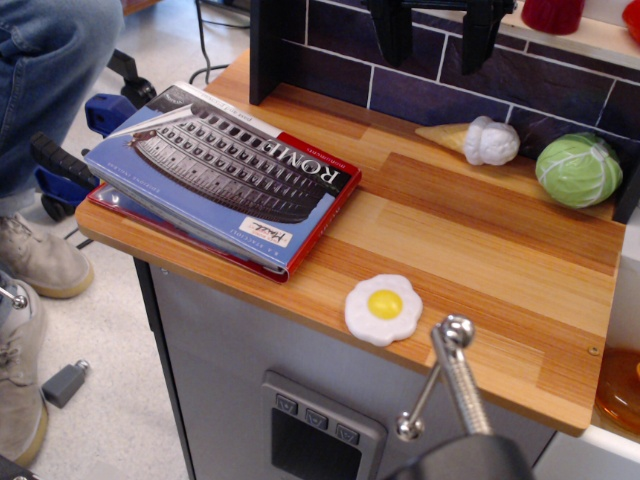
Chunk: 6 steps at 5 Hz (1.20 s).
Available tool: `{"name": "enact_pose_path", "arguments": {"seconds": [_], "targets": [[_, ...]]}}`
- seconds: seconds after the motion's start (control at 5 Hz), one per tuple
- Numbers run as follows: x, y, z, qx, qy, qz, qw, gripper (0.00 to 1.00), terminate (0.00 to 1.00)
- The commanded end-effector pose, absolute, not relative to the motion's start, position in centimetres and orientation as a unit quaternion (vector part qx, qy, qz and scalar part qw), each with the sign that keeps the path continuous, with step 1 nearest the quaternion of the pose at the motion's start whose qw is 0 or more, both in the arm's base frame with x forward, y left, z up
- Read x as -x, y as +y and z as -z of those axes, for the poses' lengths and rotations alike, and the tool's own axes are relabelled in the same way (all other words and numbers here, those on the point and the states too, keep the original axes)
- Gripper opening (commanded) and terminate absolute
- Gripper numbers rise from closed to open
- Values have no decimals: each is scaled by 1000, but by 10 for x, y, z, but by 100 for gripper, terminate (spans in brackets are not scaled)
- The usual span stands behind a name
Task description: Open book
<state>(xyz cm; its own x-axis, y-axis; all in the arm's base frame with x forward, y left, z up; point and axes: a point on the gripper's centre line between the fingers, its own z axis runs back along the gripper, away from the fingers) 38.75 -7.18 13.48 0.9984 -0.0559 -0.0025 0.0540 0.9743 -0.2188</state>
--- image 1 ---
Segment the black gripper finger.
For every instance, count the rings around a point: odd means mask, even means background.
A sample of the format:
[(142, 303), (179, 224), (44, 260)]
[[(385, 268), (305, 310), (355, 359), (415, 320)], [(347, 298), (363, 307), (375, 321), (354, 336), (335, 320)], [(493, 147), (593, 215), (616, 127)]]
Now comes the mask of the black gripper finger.
[(479, 71), (493, 52), (499, 26), (506, 15), (504, 1), (468, 1), (463, 18), (461, 73)]
[(370, 0), (371, 14), (383, 58), (397, 68), (413, 51), (412, 16), (397, 0)]

